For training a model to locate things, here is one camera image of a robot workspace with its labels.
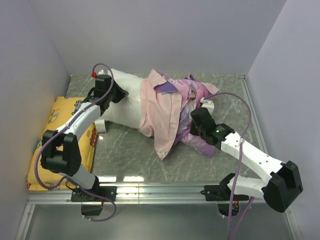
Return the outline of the white pillow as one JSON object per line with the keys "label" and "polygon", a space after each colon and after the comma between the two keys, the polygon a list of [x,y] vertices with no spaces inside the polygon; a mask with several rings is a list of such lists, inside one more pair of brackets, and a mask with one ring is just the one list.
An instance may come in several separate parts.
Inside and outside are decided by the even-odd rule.
{"label": "white pillow", "polygon": [[115,123],[132,129],[138,129],[142,119],[140,88],[143,78],[116,69],[111,70],[115,82],[128,96],[118,103],[111,102],[109,108],[94,124],[98,133],[107,131],[107,123]]}

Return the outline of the purple princess print pillowcase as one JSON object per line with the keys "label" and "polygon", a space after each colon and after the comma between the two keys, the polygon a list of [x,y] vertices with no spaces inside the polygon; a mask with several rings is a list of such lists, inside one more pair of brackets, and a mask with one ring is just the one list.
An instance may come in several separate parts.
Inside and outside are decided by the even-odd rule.
{"label": "purple princess print pillowcase", "polygon": [[199,136],[191,134],[190,113],[201,107],[201,100],[219,92],[192,75],[174,79],[156,70],[140,85],[142,118],[139,131],[153,137],[154,149],[163,160],[178,142],[193,148],[205,157],[212,158],[216,149]]}

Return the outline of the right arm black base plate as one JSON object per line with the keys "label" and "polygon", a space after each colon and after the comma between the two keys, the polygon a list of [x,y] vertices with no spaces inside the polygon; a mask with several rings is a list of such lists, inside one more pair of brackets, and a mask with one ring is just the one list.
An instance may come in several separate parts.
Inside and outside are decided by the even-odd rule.
{"label": "right arm black base plate", "polygon": [[224,202],[229,201],[231,190],[224,185],[205,185],[204,190],[200,192],[206,202]]}

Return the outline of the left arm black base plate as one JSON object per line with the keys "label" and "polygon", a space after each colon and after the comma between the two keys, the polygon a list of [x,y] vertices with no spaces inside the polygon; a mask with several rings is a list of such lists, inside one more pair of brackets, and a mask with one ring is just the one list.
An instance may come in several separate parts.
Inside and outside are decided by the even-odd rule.
{"label": "left arm black base plate", "polygon": [[84,202],[114,202],[117,195],[116,186],[101,186],[99,190],[91,193],[89,190],[87,192],[83,191],[80,188],[75,188],[72,191],[70,201],[74,203],[84,203]]}

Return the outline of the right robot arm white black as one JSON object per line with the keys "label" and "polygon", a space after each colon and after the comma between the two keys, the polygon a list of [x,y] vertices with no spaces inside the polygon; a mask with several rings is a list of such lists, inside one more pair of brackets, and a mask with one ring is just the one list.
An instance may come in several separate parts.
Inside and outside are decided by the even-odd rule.
{"label": "right robot arm white black", "polygon": [[200,107],[190,114],[191,132],[207,144],[229,154],[246,165],[259,177],[229,174],[221,181],[220,194],[226,200],[236,195],[263,199],[273,210],[283,213],[303,192],[298,166],[283,162],[259,150],[224,123],[216,124],[209,111]]}

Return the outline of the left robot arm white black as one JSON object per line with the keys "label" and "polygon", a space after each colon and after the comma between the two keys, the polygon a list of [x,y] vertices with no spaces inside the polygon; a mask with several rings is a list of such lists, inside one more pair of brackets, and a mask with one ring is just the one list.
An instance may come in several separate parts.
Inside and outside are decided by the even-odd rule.
{"label": "left robot arm white black", "polygon": [[92,76],[95,85],[77,111],[56,130],[46,130],[43,133],[42,147],[35,164],[61,175],[81,189],[89,201],[96,201],[101,195],[100,182],[97,176],[82,165],[79,140],[90,125],[109,108],[110,103],[119,103],[128,96],[128,92],[116,83],[112,72],[93,73]]}

